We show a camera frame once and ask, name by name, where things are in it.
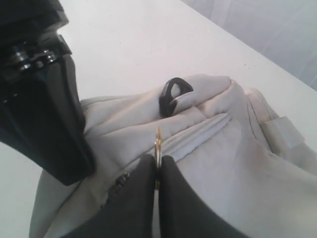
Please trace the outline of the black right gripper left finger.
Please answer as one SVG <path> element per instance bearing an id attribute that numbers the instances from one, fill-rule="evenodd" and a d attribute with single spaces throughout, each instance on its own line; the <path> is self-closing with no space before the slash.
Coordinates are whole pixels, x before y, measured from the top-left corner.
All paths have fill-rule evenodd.
<path id="1" fill-rule="evenodd" d="M 151 238 L 156 180 L 153 156 L 143 155 L 118 196 L 68 238 Z"/>

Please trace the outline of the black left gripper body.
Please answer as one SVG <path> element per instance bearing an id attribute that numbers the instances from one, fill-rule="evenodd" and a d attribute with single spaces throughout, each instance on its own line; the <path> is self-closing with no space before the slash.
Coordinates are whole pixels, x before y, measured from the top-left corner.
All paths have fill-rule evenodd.
<path id="1" fill-rule="evenodd" d="M 0 140 L 23 154 L 84 154 L 85 119 L 57 0 L 0 3 Z"/>

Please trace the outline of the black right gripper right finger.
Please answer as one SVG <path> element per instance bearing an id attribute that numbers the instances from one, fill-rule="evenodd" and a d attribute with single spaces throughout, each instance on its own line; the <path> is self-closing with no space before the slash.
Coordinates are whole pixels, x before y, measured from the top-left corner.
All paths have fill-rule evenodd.
<path id="1" fill-rule="evenodd" d="M 245 238 L 195 193 L 171 156 L 159 170 L 159 225 L 162 238 Z"/>

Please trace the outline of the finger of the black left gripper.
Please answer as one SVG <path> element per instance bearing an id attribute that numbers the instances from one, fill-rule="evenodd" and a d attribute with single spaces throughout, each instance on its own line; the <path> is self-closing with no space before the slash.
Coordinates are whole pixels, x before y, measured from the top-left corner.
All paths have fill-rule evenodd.
<path id="1" fill-rule="evenodd" d="M 92 151 L 79 131 L 62 131 L 48 136 L 41 146 L 42 168 L 69 186 L 95 171 Z"/>

